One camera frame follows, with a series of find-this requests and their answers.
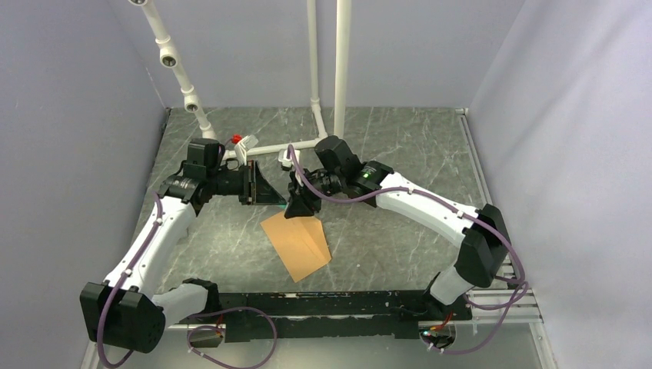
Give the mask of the brown paper envelope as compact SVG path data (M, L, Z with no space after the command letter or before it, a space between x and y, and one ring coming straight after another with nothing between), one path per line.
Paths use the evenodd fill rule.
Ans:
M285 218L279 212L262 221L261 226L293 282L331 261L322 222L316 217Z

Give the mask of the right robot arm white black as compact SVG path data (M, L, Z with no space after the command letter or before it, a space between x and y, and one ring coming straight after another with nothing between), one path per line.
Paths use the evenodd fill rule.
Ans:
M448 200L406 179L379 161L361 161L347 142L327 136L314 147L321 168L309 171L299 164L299 152L289 145L279 154L289 171L290 199L286 218L310 217L323 200L338 204L364 202L416 221L457 247L455 262L436 274L424 294L424 310L442 319L454 302L473 288L488 288L507 257L508 233L501 211Z

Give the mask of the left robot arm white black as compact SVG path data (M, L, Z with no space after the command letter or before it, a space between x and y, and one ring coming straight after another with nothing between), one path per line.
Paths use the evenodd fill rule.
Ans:
M149 353L167 327L187 317L209 323L219 316L222 305L214 282L189 278L169 292L155 291L172 248L214 196L235 196L242 205L286 203L256 161L229 168L225 152L217 140L191 140L179 170L155 193L148 223L126 255L102 282L84 286L80 303L91 341Z

